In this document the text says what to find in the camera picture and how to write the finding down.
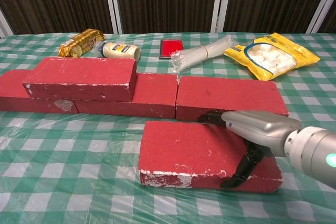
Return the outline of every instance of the green checkered tablecloth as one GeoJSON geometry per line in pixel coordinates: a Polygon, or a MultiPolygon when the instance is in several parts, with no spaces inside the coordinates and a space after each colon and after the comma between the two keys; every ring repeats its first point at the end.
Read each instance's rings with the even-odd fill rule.
{"type": "MultiPolygon", "coordinates": [[[[231,34],[241,43],[265,35],[231,34]]],[[[59,45],[73,35],[0,39],[0,74],[32,69],[44,57],[55,56],[59,45]]],[[[170,62],[158,58],[160,39],[182,39],[190,48],[224,36],[144,34],[107,39],[141,48],[138,72],[169,73],[170,62]]],[[[321,57],[317,64],[275,80],[290,116],[305,126],[336,131],[336,35],[285,36],[321,57]]],[[[255,79],[224,57],[182,74],[255,79]]],[[[140,186],[137,165],[147,120],[153,119],[0,112],[0,223],[336,222],[336,191],[293,170],[286,158],[277,159],[284,182],[273,194],[140,186]]]]}

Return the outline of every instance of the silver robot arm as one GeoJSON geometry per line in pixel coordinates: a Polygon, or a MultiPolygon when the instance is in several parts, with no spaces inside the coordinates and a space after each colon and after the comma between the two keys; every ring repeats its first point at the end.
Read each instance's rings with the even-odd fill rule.
{"type": "Polygon", "coordinates": [[[336,189],[336,133],[266,111],[230,111],[221,115],[228,130],[274,156],[289,157],[292,166],[336,189]]]}

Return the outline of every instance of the marshmallow bag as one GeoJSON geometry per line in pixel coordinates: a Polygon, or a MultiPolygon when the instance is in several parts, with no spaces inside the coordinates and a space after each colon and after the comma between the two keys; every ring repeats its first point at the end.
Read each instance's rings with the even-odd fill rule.
{"type": "Polygon", "coordinates": [[[225,55],[246,66],[262,81],[274,79],[292,69],[320,60],[307,48],[277,33],[255,39],[248,46],[228,48],[225,55]]]}

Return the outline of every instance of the plastic straw bundle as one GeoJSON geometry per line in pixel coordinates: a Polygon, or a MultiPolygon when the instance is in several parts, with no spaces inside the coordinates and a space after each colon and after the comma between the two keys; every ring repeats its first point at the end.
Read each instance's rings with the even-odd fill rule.
{"type": "Polygon", "coordinates": [[[173,60],[173,71],[179,73],[203,60],[220,56],[224,53],[225,49],[230,48],[235,44],[236,42],[233,40],[232,36],[227,35],[206,46],[176,51],[171,55],[173,60]]]}

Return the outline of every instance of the dark curtain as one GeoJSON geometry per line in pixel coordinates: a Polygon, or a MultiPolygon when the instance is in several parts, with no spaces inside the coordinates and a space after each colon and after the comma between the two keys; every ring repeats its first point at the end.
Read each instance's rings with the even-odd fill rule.
{"type": "Polygon", "coordinates": [[[0,6],[15,34],[113,33],[107,0],[0,0],[0,6]]]}
{"type": "Polygon", "coordinates": [[[320,0],[229,0],[224,31],[305,33],[320,0]]]}
{"type": "Polygon", "coordinates": [[[318,33],[336,33],[336,0],[332,3],[329,11],[322,22],[318,33]]]}
{"type": "Polygon", "coordinates": [[[124,33],[209,32],[214,0],[119,0],[124,33]]]}

